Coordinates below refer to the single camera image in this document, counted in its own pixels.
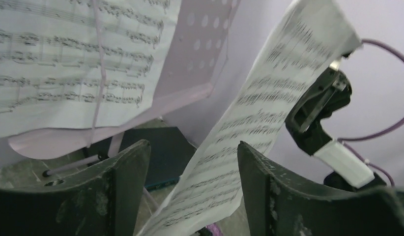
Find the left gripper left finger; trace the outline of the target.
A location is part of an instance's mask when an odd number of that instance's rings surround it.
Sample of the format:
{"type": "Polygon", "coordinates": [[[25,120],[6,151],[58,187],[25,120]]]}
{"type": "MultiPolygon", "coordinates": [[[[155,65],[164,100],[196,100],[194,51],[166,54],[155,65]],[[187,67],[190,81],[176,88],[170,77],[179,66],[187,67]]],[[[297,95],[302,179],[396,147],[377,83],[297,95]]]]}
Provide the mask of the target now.
{"type": "Polygon", "coordinates": [[[78,173],[0,188],[0,236],[131,236],[150,152],[140,140],[78,173]]]}

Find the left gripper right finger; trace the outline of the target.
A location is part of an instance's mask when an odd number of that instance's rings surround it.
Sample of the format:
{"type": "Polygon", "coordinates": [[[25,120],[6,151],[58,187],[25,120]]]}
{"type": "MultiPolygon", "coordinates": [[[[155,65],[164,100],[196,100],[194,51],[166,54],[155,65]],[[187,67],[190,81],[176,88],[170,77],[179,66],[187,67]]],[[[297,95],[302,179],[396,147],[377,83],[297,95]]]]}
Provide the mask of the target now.
{"type": "Polygon", "coordinates": [[[348,192],[308,180],[246,142],[237,158],[253,236],[404,236],[404,189],[348,192]]]}

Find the purple glitter microphone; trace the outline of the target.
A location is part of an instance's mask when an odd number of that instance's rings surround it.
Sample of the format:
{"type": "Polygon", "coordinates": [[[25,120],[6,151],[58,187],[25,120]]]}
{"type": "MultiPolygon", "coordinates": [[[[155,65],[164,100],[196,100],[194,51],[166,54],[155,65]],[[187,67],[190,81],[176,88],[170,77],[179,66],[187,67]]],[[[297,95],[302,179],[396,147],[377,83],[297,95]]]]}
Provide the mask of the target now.
{"type": "Polygon", "coordinates": [[[212,236],[223,236],[223,233],[216,223],[207,225],[205,228],[210,232],[212,236]]]}

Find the sheet music page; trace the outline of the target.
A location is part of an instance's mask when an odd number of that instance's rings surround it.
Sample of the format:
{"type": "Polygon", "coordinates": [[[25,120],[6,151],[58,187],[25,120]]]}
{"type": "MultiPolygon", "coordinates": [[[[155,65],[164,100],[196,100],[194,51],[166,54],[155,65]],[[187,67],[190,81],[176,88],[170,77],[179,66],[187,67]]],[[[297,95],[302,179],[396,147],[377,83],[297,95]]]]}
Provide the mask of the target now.
{"type": "Polygon", "coordinates": [[[330,63],[359,45],[335,1],[293,1],[268,36],[237,97],[140,235],[188,236],[232,215],[243,196],[239,143],[269,153],[300,97],[330,63]]]}
{"type": "Polygon", "coordinates": [[[120,126],[153,103],[179,0],[0,0],[0,138],[120,126]]]}

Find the lilac perforated music stand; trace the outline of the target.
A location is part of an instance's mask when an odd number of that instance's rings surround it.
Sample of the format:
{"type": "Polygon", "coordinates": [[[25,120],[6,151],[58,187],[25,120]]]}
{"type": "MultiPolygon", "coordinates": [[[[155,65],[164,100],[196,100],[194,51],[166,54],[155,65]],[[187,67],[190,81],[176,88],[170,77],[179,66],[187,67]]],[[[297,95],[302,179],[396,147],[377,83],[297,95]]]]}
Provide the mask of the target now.
{"type": "Polygon", "coordinates": [[[32,159],[54,159],[112,138],[109,155],[117,154],[123,134],[137,125],[204,99],[212,93],[213,71],[239,7],[237,0],[184,0],[152,107],[119,127],[39,129],[8,139],[18,154],[32,159]]]}

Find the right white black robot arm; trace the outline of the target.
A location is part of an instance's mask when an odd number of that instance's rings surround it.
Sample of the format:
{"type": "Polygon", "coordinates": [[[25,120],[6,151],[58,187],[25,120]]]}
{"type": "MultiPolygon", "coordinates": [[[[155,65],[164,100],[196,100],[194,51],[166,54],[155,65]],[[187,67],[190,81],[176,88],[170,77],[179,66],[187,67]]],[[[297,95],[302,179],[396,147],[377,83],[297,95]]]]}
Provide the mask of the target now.
{"type": "Polygon", "coordinates": [[[285,120],[297,146],[333,171],[323,184],[348,192],[386,186],[365,159],[328,135],[321,120],[350,103],[352,88],[342,71],[326,69],[302,95],[285,120]]]}

